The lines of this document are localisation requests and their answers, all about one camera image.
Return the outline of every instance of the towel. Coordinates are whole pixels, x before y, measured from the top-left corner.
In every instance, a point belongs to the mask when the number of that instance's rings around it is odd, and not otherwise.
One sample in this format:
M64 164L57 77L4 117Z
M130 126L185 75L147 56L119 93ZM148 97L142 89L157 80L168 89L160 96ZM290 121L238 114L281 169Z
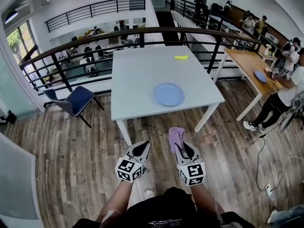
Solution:
M185 129L180 127L172 127L169 129L169 144L172 153L175 153L175 144L177 144L181 149L183 149L184 132Z

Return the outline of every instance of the lower floor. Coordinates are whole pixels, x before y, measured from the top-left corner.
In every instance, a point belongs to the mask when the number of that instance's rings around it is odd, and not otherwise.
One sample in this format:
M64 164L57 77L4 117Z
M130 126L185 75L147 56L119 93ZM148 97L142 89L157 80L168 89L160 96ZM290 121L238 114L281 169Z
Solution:
M178 177L175 156L170 152L170 127L184 128L185 140L198 147L205 162L204 185L225 211L234 211L256 227L266 227L273 206L289 209L304 201L301 181L304 161L289 159L284 178L271 201L256 184L257 154L264 145L258 131L243 128L236 118L250 104L255 92L246 80L218 81L225 98L204 127L194 132L207 108L137 118L128 121L133 143L149 140L152 144L146 173L136 180L129 205L144 200L144 191L156 195L178 187L190 193ZM118 186L115 164L126 151L126 143L115 122L111 121L111 94L97 97L105 108L93 102L83 112L91 123L72 118L50 105L44 114L8 124L5 135L36 156L38 203L45 228L70 228L80 218L96 219L102 206ZM254 119L263 98L245 116ZM275 176L290 155L304 156L304 134L294 121L283 133L279 127L265 137L260 155L257 181L261 188ZM275 186L273 175L269 182Z

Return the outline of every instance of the blue plate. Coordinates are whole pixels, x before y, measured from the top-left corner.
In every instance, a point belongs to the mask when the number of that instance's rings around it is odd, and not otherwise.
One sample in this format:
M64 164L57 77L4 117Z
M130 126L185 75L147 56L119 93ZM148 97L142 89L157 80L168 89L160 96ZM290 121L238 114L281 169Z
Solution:
M154 97L162 105L176 106L183 103L185 94L179 86L172 83L164 83L154 88Z
M267 83L267 78L266 78L266 76L261 71L256 70L255 71L255 76L262 83Z

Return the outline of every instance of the shoe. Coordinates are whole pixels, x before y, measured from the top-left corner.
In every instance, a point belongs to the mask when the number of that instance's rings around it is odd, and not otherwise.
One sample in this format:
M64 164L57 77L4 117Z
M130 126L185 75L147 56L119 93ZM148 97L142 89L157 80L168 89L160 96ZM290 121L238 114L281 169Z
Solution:
M251 122L247 122L247 121L243 121L243 126L246 129L249 129L249 130L251 130L253 132L257 129Z
M147 189L145 192L144 192L144 198L147 200L147 199L150 199L150 198L154 198L155 197L155 194L154 192L151 190L151 189Z
M259 130L260 130L261 133L264 133L265 130L266 130L266 128L263 127L263 123L259 124L258 128L259 128Z
M274 211L271 212L268 220L267 220L267 224L270 224L271 223L271 220L273 218L273 216L277 213L277 210L275 209Z

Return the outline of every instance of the tree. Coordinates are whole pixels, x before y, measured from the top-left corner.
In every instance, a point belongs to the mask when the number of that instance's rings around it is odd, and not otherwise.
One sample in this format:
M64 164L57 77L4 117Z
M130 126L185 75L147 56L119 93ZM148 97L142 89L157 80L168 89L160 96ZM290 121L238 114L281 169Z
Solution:
M19 48L19 45L21 43L21 38L20 38L20 35L18 33L18 30L16 29L13 32L11 32L9 34L9 36L7 36L7 40L8 40L10 49L16 55L19 62L21 62L22 57L21 57L20 48Z

